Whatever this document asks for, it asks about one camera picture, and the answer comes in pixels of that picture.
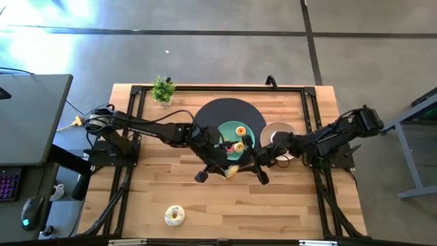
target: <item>gray floor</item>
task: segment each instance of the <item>gray floor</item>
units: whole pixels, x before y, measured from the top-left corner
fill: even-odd
[[[307,3],[314,31],[437,31],[436,1]],[[17,25],[107,29],[305,30],[297,0],[21,1],[7,6],[2,19]],[[84,111],[108,101],[114,83],[150,82],[157,74],[176,83],[254,84],[272,74],[280,84],[314,85],[306,38],[55,35],[35,29],[0,37],[1,66],[73,74],[68,99]],[[386,122],[437,86],[436,45],[437,39],[315,39],[323,84],[335,87],[340,111],[368,104]],[[75,115],[66,106],[60,126],[70,124]],[[405,202],[397,198],[397,192],[413,188],[413,183],[396,136],[358,142],[363,147],[354,154],[356,176],[369,235],[436,244],[437,195]],[[55,143],[87,147],[79,128],[57,134]],[[76,177],[61,170],[59,178]],[[70,233],[80,207],[62,203],[53,204],[49,218],[58,229],[54,236]],[[58,216],[70,208],[67,218]]]

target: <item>wooden tabletop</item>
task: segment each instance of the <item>wooden tabletop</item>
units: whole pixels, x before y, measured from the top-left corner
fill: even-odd
[[[110,103],[115,105],[116,110],[126,112],[130,86],[114,85]],[[334,89],[332,86],[315,88],[322,124],[326,125],[339,115]],[[287,122],[300,134],[306,133],[300,94],[293,92],[175,92],[170,107],[155,105],[148,92],[143,118],[156,119],[178,109],[187,109],[195,115],[211,100],[229,97],[245,100],[257,107],[267,124]],[[133,115],[137,113],[138,103],[137,100]],[[162,122],[191,122],[191,119],[185,113],[178,113]],[[130,186],[122,236],[322,238],[313,174],[301,160],[292,161],[285,169],[264,167],[270,178],[267,185],[261,185],[256,175],[248,172],[238,173],[230,180],[210,174],[205,183],[198,184],[194,176],[203,168],[204,164],[189,148],[171,148],[159,139],[144,136],[140,160]],[[113,172],[113,167],[105,167],[92,176],[78,232],[88,229],[107,205]],[[342,169],[334,169],[333,180],[339,207],[356,229],[366,234],[351,175]],[[180,205],[186,212],[185,222],[176,228],[167,226],[164,220],[165,211],[172,205]],[[334,231],[329,208],[327,214],[330,229]],[[117,212],[114,215],[112,228],[115,227]]]

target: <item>small yellow object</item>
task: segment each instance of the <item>small yellow object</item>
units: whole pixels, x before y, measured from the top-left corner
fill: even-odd
[[[236,144],[234,144],[234,150],[237,153],[243,152],[244,151],[244,144],[243,143],[236,143]]]
[[[246,129],[242,126],[237,127],[236,133],[238,136],[246,135]]]
[[[240,169],[240,167],[238,166],[238,165],[232,165],[232,166],[230,166],[228,169],[226,169],[224,172],[225,172],[225,176],[226,176],[226,179],[229,179],[229,178],[231,178],[232,176],[234,176],[237,172],[238,172],[238,170]]]

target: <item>white object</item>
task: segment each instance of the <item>white object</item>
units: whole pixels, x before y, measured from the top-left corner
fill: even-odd
[[[55,193],[50,196],[50,199],[58,200],[59,198],[64,196],[65,191],[63,184],[53,185],[53,189],[55,190]]]
[[[165,212],[164,219],[168,226],[180,226],[184,223],[185,211],[181,206],[171,206]]]
[[[268,144],[271,144],[273,142],[273,137],[276,132],[287,132],[287,133],[293,133],[295,135],[299,134],[298,131],[289,124],[285,122],[273,122],[266,127],[261,132],[261,136],[259,137],[259,142],[261,144],[261,147],[267,146]],[[294,157],[289,154],[289,152],[286,152],[283,156],[278,156],[276,160],[278,161],[287,161],[288,159],[291,160]]]
[[[161,105],[161,106],[170,106],[171,105],[171,101],[173,100],[173,95],[170,96],[170,101],[168,102],[160,102],[160,101],[156,101],[156,104]]]

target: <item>keyboard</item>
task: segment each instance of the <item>keyboard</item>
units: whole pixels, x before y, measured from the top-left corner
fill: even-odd
[[[13,202],[18,198],[20,167],[0,167],[0,202]]]

